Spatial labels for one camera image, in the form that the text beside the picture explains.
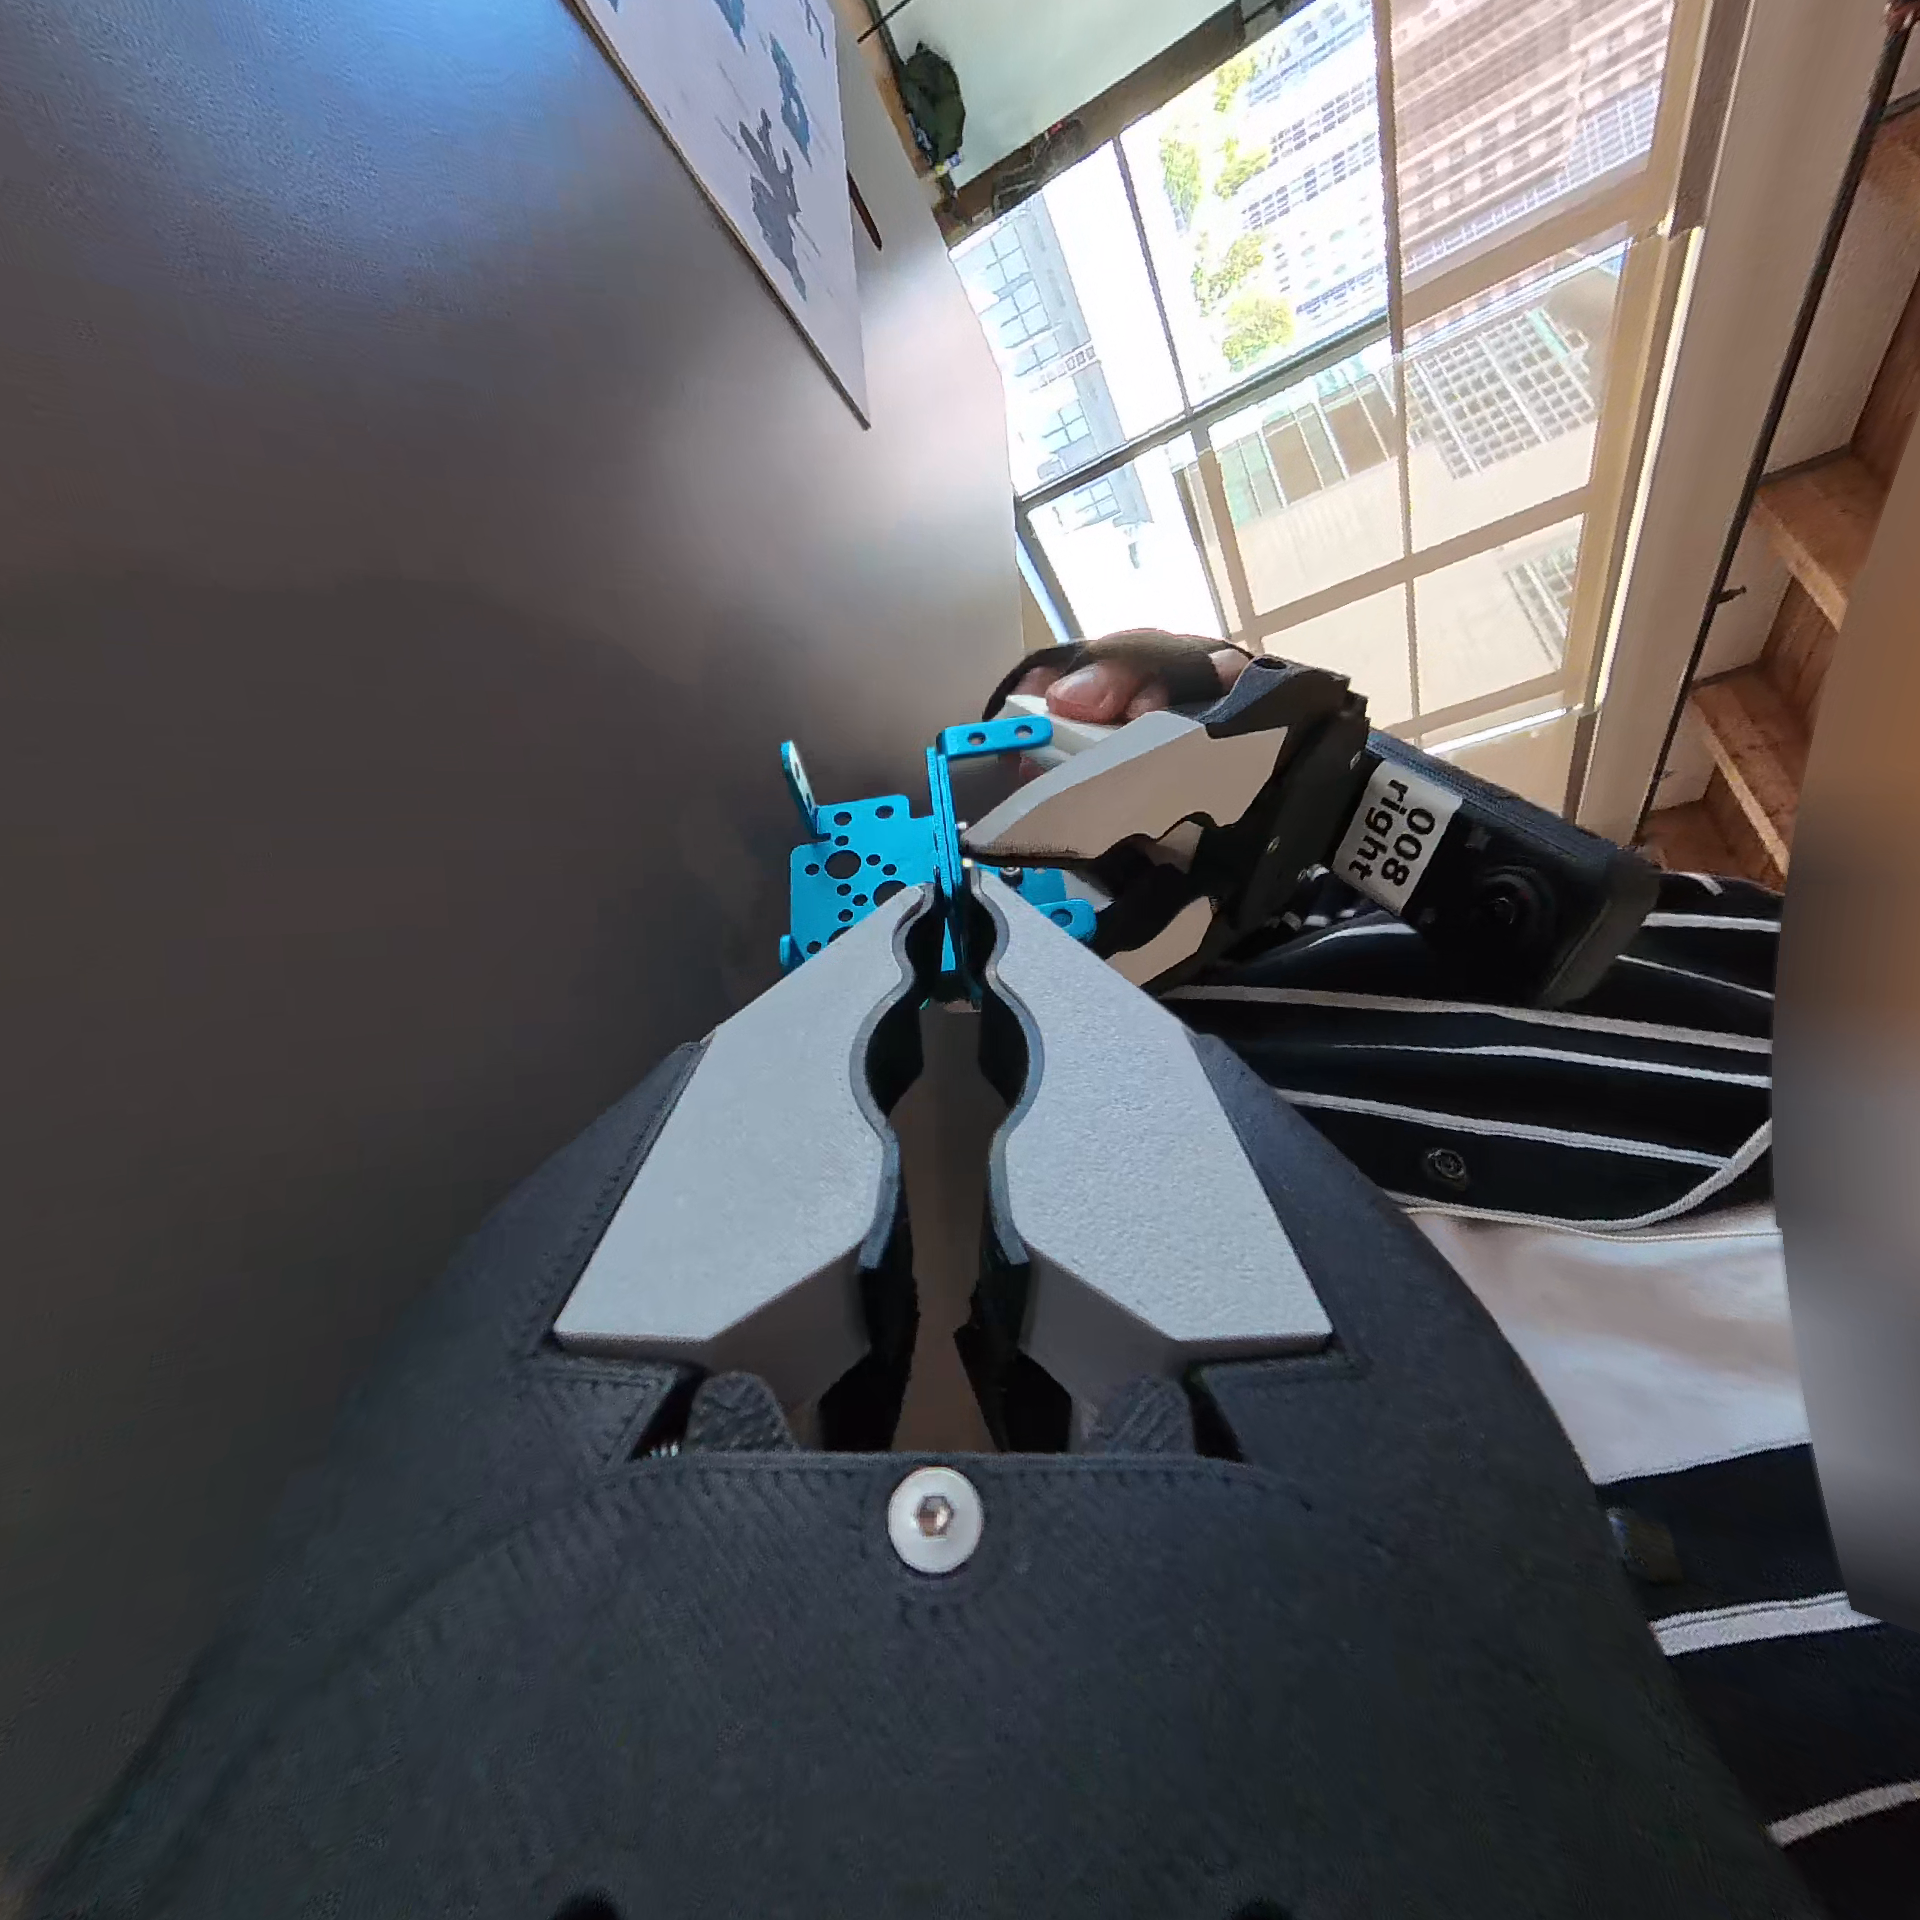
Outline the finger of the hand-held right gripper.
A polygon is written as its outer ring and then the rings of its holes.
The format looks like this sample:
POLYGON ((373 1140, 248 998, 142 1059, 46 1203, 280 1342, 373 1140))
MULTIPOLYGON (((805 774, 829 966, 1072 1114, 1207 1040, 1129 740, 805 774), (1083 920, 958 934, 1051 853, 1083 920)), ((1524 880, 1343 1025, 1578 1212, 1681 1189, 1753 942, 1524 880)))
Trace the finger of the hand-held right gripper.
POLYGON ((1155 857, 1110 857, 1089 872, 1024 867, 1020 897, 1084 961, 1151 995, 1190 977, 1218 920, 1207 880, 1155 857))
POLYGON ((962 850, 998 868, 1080 868, 1185 823, 1236 827, 1286 744, 1286 726, 1215 736, 1180 712, 1147 712, 1016 789, 965 827, 962 850))

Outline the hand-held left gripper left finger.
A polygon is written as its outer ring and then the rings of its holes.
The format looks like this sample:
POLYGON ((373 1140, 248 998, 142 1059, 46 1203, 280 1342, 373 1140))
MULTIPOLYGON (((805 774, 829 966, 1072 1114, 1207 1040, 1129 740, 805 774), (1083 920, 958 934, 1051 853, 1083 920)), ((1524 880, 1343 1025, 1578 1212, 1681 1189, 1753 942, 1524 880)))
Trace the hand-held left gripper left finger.
POLYGON ((829 1447, 902 1417, 917 1301, 894 1106, 923 1070, 930 884, 725 1022, 678 1086, 554 1339, 755 1375, 829 1447))

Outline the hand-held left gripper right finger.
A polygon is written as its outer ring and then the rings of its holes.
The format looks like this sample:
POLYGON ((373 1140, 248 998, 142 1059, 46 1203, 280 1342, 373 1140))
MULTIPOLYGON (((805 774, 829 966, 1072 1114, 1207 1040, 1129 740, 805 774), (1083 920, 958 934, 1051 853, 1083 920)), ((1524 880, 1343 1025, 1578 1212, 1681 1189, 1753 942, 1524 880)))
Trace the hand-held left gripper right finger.
POLYGON ((972 878, 987 1164, 972 1388, 1010 1452, 1114 1390, 1313 1354, 1333 1324, 1190 1033, 1003 880, 972 878))

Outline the blue metal bracket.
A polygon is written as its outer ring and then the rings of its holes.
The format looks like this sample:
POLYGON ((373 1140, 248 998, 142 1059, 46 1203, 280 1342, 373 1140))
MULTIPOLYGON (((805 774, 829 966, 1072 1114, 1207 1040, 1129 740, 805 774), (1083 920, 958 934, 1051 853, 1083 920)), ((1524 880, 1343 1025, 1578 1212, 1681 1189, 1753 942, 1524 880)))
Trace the blue metal bracket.
POLYGON ((962 820, 954 767, 1033 756, 1057 766, 1095 740, 1094 730, 1046 716, 1038 696, 1013 696, 1010 712, 942 730, 926 752, 926 812, 906 798, 819 802, 796 744, 782 745, 782 774, 801 815, 804 838, 790 857, 790 928, 782 969, 793 973, 868 919, 900 891, 942 894, 962 860, 962 820))

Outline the dark desk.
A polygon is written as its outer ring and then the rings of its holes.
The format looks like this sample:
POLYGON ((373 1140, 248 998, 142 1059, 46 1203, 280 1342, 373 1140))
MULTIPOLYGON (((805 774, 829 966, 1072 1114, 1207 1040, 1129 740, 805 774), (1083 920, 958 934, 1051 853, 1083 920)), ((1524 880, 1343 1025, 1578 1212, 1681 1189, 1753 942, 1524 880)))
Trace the dark desk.
POLYGON ((4 5, 4 1902, 491 1205, 1021 651, 834 2, 871 421, 569 2, 4 5))

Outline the person's right hand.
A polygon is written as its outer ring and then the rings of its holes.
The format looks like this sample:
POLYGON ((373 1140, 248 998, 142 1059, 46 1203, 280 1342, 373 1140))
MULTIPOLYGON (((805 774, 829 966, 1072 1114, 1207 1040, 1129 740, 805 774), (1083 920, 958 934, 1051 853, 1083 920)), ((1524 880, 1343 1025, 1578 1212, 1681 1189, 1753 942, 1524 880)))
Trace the person's right hand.
POLYGON ((1027 660, 1013 695, 1043 696, 1057 719, 1119 726, 1163 707, 1207 707, 1251 656, 1204 637, 1125 632, 1027 660))

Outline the dark green backpack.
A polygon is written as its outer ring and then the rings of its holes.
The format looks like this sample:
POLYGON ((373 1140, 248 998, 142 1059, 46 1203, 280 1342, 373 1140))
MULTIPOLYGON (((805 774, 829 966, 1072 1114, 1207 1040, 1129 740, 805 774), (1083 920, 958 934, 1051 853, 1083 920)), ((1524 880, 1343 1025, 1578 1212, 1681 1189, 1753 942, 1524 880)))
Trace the dark green backpack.
POLYGON ((954 62, 932 47, 917 47, 896 62, 896 84, 916 144, 938 172, 965 148, 968 110, 954 62))

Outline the instruction booklet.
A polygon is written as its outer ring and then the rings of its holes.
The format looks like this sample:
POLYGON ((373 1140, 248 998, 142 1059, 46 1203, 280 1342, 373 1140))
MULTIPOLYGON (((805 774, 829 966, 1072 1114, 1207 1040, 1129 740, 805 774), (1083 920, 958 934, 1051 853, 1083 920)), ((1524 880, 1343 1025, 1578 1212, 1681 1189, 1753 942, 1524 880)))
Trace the instruction booklet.
POLYGON ((583 2, 823 370, 871 421, 829 2, 583 2))

